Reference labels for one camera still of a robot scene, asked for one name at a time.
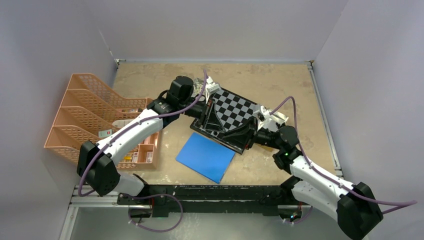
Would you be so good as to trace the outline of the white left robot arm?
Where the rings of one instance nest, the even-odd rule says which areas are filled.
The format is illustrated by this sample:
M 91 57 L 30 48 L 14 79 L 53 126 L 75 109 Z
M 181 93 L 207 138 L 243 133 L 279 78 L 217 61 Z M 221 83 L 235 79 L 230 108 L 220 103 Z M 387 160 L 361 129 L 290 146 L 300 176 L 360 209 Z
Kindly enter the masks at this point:
M 220 91 L 221 86 L 205 74 L 200 92 L 194 94 L 194 90 L 191 78 L 177 76 L 169 89 L 162 91 L 130 123 L 96 143 L 84 142 L 77 163 L 78 195 L 85 197 L 96 192 L 105 196 L 116 191 L 129 195 L 138 205 L 146 203 L 149 199 L 146 182 L 134 174 L 119 173 L 117 165 L 138 144 L 177 120 L 180 114 L 204 118 L 209 98 Z

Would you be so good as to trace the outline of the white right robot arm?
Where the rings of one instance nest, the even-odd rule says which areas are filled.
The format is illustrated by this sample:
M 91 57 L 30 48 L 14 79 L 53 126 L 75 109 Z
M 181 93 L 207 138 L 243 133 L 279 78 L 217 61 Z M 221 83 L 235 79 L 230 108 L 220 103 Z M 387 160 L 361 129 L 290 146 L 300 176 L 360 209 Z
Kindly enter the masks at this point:
M 299 149 L 295 127 L 283 124 L 277 131 L 270 131 L 259 128 L 259 121 L 250 117 L 223 137 L 243 141 L 245 149 L 253 144 L 277 149 L 274 162 L 292 175 L 289 180 L 293 183 L 281 189 L 282 200 L 288 204 L 304 202 L 327 214 L 350 239 L 362 240 L 383 220 L 371 188 L 363 182 L 341 179 L 312 162 Z

